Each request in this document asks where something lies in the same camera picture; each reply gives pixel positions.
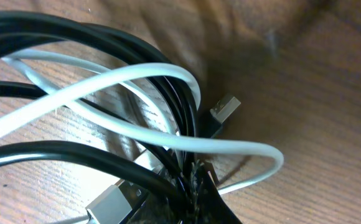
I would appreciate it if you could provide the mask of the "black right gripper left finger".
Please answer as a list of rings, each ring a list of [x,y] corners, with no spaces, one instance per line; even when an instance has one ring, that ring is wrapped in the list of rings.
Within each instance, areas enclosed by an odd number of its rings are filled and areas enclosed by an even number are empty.
[[[196,201],[196,181],[193,180],[192,174],[184,174],[183,184],[178,178],[170,174],[159,174],[168,180],[177,190],[181,192],[185,190],[185,194],[193,209],[183,207],[177,202],[172,202],[167,198],[160,198],[157,195],[148,192],[145,201],[129,218],[127,224],[159,224],[159,223],[193,223],[195,217],[195,201]]]

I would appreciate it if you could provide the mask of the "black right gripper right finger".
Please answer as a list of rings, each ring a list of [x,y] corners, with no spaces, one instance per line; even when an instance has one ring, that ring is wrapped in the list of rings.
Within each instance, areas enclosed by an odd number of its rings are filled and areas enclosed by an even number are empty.
[[[241,224],[241,221],[222,200],[204,163],[195,169],[197,198],[195,200],[196,223],[201,224]]]

